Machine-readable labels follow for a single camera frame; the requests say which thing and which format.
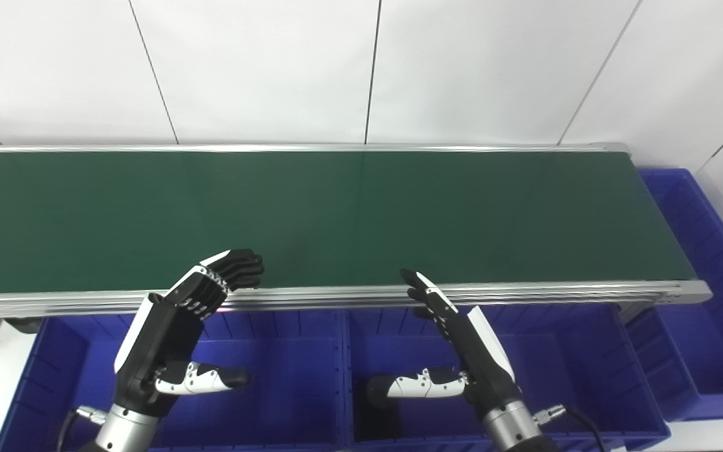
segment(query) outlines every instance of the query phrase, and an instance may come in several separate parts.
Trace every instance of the cable connector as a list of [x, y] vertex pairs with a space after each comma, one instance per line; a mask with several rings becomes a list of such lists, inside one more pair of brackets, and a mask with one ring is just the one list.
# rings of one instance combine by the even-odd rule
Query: cable connector
[[77, 412], [78, 416], [88, 419], [89, 421], [97, 424], [98, 426], [104, 424], [105, 418], [108, 416], [108, 414], [101, 409], [96, 409], [92, 406], [86, 406], [85, 404], [83, 406], [78, 406], [75, 412]]
[[566, 409], [562, 404], [555, 404], [555, 406], [552, 406], [550, 408], [542, 409], [538, 412], [535, 412], [533, 415], [534, 421], [539, 426], [544, 426], [545, 424], [548, 424], [549, 422], [553, 421], [554, 419], [557, 419], [558, 417], [565, 414]]

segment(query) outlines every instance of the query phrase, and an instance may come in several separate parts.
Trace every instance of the black robotic finger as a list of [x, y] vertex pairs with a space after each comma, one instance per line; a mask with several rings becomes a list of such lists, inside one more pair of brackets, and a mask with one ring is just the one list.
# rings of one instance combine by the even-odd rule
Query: black robotic finger
[[226, 268], [224, 272], [219, 274], [220, 277], [225, 280], [228, 285], [232, 284], [233, 281], [244, 276], [258, 276], [264, 273], [264, 265], [260, 262], [253, 263], [236, 263], [233, 266]]
[[235, 249], [217, 261], [207, 263], [207, 267], [221, 277], [227, 277], [236, 267], [259, 266], [263, 262], [260, 255], [252, 249]]
[[261, 278], [258, 275], [246, 275], [236, 278], [235, 282], [230, 285], [230, 290], [236, 289], [253, 289], [261, 284]]
[[414, 289], [414, 287], [410, 287], [407, 290], [407, 295], [414, 301], [420, 301], [420, 303], [425, 303], [428, 300], [428, 295], [425, 290]]
[[401, 269], [401, 278], [409, 286], [414, 287], [414, 289], [419, 289], [422, 292], [425, 292], [426, 289], [428, 289], [428, 285], [418, 276], [418, 272], [415, 272], [414, 270]]

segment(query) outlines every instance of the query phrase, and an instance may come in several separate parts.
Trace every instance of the black cable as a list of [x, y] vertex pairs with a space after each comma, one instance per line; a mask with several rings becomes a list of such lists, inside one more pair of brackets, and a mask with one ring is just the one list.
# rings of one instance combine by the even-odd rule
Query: black cable
[[56, 452], [63, 452], [63, 444], [66, 443], [68, 432], [72, 429], [72, 424], [74, 424], [74, 421], [76, 421], [78, 417], [80, 417], [80, 415], [77, 414], [76, 409], [72, 409], [66, 415], [66, 419], [63, 420], [63, 425], [60, 427], [60, 432], [58, 433], [57, 449], [55, 449]]
[[596, 437], [596, 444], [599, 445], [600, 452], [608, 452], [608, 450], [604, 446], [604, 440], [602, 439], [602, 434], [599, 432], [599, 427], [596, 426], [596, 424], [594, 423], [594, 421], [591, 420], [590, 417], [584, 414], [584, 412], [579, 411], [577, 408], [573, 406], [568, 406], [567, 404], [565, 406], [565, 412], [566, 414], [570, 414], [571, 417], [573, 417], [580, 423], [584, 424], [588, 430], [591, 430], [593, 436]]

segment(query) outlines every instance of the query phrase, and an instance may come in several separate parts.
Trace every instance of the robotic finger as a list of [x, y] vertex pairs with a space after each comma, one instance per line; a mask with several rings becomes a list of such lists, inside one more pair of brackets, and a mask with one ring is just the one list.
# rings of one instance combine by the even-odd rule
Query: robotic finger
[[161, 394], [188, 396], [230, 391], [249, 382], [250, 374], [244, 367], [173, 361], [167, 363], [166, 370], [155, 380], [155, 389]]
[[367, 400], [379, 409], [393, 406], [395, 399], [433, 399], [462, 395], [467, 375], [452, 366], [424, 369], [418, 374], [374, 375], [367, 382]]

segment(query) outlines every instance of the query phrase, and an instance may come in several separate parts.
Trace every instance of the blue plastic bin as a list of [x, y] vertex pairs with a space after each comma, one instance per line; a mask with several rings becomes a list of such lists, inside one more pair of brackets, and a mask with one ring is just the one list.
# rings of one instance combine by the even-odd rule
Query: blue plastic bin
[[714, 297], [651, 309], [630, 338], [667, 420], [723, 418], [723, 223], [686, 169], [640, 174]]
[[[0, 434], [0, 452], [51, 452], [72, 407], [109, 409], [113, 358], [131, 316], [46, 320]], [[337, 450], [343, 435], [342, 331], [336, 311], [230, 313], [206, 321], [193, 358], [246, 366], [245, 388], [181, 397], [153, 450]], [[77, 450], [98, 428], [77, 421]]]
[[[484, 308], [510, 357], [532, 411], [573, 404], [591, 416], [610, 447], [642, 449], [668, 437], [626, 331], [611, 305]], [[364, 397], [376, 373], [459, 365], [431, 321], [410, 309], [349, 312], [346, 409], [353, 450], [490, 450], [490, 440], [462, 397], [401, 400], [379, 410]], [[593, 435], [571, 419], [544, 427], [566, 450], [595, 450]]]

